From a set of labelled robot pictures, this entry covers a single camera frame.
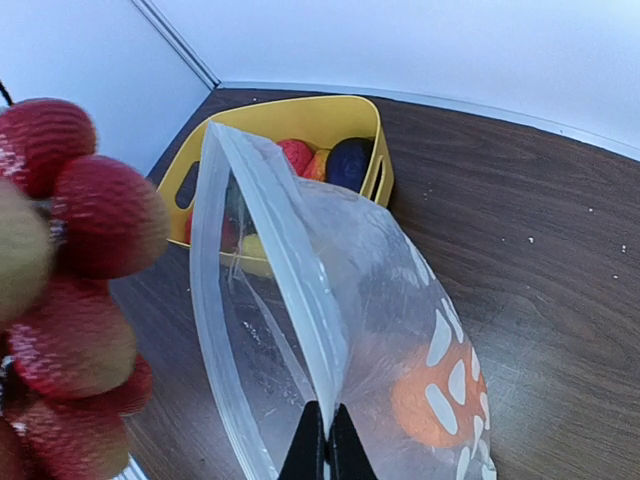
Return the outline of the red lychee bunch toy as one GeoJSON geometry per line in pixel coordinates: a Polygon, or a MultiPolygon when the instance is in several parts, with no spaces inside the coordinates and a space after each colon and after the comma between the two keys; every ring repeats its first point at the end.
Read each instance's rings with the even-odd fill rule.
{"type": "Polygon", "coordinates": [[[112,479],[150,365],[109,284],[152,266],[169,222],[153,184],[97,151],[74,103],[1,116],[1,475],[112,479]]]}

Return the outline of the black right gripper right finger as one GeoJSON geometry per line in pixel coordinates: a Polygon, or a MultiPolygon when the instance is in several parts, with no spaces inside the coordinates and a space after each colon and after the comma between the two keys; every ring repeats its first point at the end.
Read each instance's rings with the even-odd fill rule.
{"type": "Polygon", "coordinates": [[[377,480],[344,404],[339,405],[334,415],[327,453],[331,480],[377,480]]]}

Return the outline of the purple toy eggplant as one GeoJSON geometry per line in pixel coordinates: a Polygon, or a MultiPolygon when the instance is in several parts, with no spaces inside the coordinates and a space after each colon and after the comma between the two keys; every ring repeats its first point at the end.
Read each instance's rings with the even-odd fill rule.
{"type": "Polygon", "coordinates": [[[359,193],[367,174],[374,141],[352,137],[337,143],[329,152],[326,181],[359,193]]]}

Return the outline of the yellow plastic basket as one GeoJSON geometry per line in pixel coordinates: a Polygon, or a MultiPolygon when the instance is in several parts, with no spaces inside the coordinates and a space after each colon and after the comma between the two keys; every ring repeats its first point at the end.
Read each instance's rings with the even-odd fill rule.
{"type": "MultiPolygon", "coordinates": [[[[235,108],[207,118],[187,137],[179,148],[158,187],[167,201],[171,217],[169,241],[185,247],[191,246],[191,222],[195,196],[185,207],[178,205],[178,193],[194,166],[198,166],[202,145],[209,121],[233,127],[250,134],[268,138],[275,143],[285,139],[298,139],[307,143],[315,152],[331,149],[340,141],[363,137],[374,141],[373,152],[360,194],[386,208],[394,185],[391,157],[377,107],[359,96],[334,95],[301,97],[260,103],[235,108]]],[[[271,277],[271,267],[264,253],[258,251],[257,234],[249,235],[249,227],[240,233],[241,227],[233,227],[233,208],[227,208],[221,237],[220,263],[225,267],[239,264],[250,274],[271,277]]],[[[382,265],[390,254],[376,253],[373,243],[362,236],[356,239],[355,220],[347,220],[338,235],[341,251],[347,252],[347,240],[351,241],[350,258],[363,273],[369,273],[376,265],[382,265]]]]}

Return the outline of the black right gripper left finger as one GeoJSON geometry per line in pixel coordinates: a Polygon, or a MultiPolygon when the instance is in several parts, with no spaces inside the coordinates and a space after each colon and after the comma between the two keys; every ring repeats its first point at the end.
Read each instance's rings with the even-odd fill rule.
{"type": "Polygon", "coordinates": [[[325,437],[317,401],[307,402],[301,414],[279,480],[321,480],[325,469],[325,437]]]}

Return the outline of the orange toy fruit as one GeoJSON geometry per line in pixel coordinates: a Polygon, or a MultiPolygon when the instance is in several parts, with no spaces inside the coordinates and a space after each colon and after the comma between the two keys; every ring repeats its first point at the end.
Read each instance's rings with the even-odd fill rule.
{"type": "Polygon", "coordinates": [[[477,447],[490,430],[488,392],[470,342],[453,342],[434,364],[423,347],[408,357],[391,391],[399,426],[414,440],[434,448],[477,447]]]}

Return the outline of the clear polka dot zip bag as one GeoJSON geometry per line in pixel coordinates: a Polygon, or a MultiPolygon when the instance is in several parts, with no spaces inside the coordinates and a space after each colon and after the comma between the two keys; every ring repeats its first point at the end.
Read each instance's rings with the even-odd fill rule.
{"type": "Polygon", "coordinates": [[[245,479],[278,479],[307,402],[327,442],[344,404],[377,479],[494,479],[490,430],[477,447],[428,447],[396,421],[391,391],[418,349],[436,363],[472,342],[429,263],[390,212],[299,178],[271,140],[209,122],[190,252],[196,326],[215,403],[245,479]],[[223,222],[257,234],[271,277],[220,263],[223,222]],[[338,235],[390,254],[363,273],[338,235]]]}

